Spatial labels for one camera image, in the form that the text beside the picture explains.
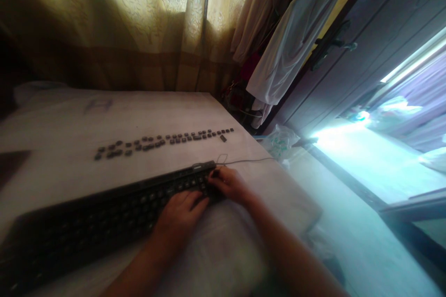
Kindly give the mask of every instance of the white cloth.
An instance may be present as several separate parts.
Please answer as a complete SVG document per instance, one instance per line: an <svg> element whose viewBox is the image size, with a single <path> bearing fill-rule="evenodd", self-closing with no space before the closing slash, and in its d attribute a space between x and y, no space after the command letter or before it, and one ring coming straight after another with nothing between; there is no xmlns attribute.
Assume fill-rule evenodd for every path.
<svg viewBox="0 0 446 297"><path fill-rule="evenodd" d="M296 77L337 0L293 0L277 26L246 90L276 105Z"/></svg>
<svg viewBox="0 0 446 297"><path fill-rule="evenodd" d="M262 117L254 117L251 122L251 126L255 129L258 129L268 117L269 113L271 112L271 108L273 108L272 105L263 103L262 101L255 99L254 103L252 104L251 110L261 110Z"/></svg>

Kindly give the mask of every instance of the sheer curtain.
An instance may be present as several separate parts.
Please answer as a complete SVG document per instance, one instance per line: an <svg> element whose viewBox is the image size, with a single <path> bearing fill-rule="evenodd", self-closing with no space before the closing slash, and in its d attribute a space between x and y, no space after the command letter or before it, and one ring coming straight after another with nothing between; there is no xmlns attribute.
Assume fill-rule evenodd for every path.
<svg viewBox="0 0 446 297"><path fill-rule="evenodd" d="M0 29L42 79L218 95L244 1L0 0Z"/></svg>

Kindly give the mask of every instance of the tiled floor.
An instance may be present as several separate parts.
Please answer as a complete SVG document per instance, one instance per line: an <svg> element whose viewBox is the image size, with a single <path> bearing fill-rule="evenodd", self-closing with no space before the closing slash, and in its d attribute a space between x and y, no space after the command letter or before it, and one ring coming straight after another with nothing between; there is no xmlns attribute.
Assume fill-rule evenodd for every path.
<svg viewBox="0 0 446 297"><path fill-rule="evenodd" d="M387 204L443 188L446 174L421 165L421 154L363 125L335 119L315 146Z"/></svg>
<svg viewBox="0 0 446 297"><path fill-rule="evenodd" d="M302 148L289 173L323 208L317 228L357 297L437 297L441 291L379 215Z"/></svg>

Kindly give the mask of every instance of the keyboard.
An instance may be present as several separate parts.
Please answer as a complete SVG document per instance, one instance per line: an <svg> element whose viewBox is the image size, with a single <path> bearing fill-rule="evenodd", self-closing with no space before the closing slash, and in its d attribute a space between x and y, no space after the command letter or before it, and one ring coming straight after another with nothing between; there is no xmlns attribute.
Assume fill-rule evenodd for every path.
<svg viewBox="0 0 446 297"><path fill-rule="evenodd" d="M199 190L215 204L224 195L207 183L213 161L26 213L0 246L0 295L19 296L147 237L170 197Z"/></svg>

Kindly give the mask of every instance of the forearm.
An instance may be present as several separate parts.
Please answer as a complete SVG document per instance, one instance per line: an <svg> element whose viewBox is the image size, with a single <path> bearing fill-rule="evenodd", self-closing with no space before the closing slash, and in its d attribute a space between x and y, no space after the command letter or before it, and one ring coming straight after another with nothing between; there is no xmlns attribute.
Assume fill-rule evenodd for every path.
<svg viewBox="0 0 446 297"><path fill-rule="evenodd" d="M141 252L116 278L101 297L151 296L169 268L169 262L161 252L154 252L155 240L149 239Z"/></svg>
<svg viewBox="0 0 446 297"><path fill-rule="evenodd" d="M245 204L287 286L299 296L346 296L302 242L276 220L258 198Z"/></svg>

